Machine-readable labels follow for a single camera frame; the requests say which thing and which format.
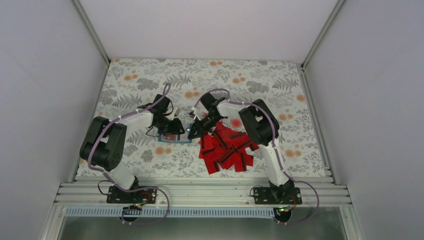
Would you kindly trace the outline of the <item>teal card holder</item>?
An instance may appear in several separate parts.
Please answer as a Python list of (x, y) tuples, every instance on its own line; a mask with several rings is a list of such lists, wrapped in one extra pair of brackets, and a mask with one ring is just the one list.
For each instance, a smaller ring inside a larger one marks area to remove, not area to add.
[(190, 144), (190, 143), (192, 143), (192, 140), (188, 139), (188, 133), (189, 133), (189, 130), (190, 130), (192, 124), (191, 123), (183, 123), (182, 126), (184, 128), (184, 133), (175, 134), (176, 138), (175, 138), (174, 141), (163, 140), (162, 139), (163, 135), (158, 136), (157, 141), (162, 142), (162, 143), (171, 143), (171, 144)]

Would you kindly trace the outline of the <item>red card with black stripe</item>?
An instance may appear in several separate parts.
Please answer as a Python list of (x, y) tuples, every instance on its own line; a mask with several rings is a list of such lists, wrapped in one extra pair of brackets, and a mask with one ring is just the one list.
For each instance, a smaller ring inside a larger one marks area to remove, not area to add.
[(176, 135), (175, 134), (163, 135), (162, 139), (164, 141), (174, 141), (176, 139)]

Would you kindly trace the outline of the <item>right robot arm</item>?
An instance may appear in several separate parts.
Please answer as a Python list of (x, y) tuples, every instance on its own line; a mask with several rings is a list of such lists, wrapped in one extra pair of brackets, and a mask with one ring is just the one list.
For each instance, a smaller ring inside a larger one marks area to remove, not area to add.
[(207, 110), (200, 118), (197, 107), (191, 108), (189, 115), (194, 123), (188, 134), (189, 139), (204, 137), (218, 122), (225, 118), (240, 119), (242, 127), (252, 142), (258, 145), (268, 168), (270, 195), (274, 202), (284, 203), (295, 188), (294, 180), (286, 173), (279, 147), (280, 125), (262, 99), (253, 102), (235, 101), (222, 97), (216, 99), (210, 92), (197, 101)]

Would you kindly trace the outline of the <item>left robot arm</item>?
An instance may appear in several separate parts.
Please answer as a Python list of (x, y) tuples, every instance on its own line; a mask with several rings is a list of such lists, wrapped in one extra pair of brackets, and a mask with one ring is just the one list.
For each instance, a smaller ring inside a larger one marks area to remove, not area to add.
[(127, 136), (141, 129), (155, 128), (156, 136), (181, 135), (183, 123), (177, 118), (178, 109), (165, 95), (157, 94), (153, 103), (115, 119), (95, 117), (81, 145), (79, 155), (89, 169), (103, 174), (119, 189), (119, 196), (131, 203), (139, 197), (138, 179), (121, 162)]

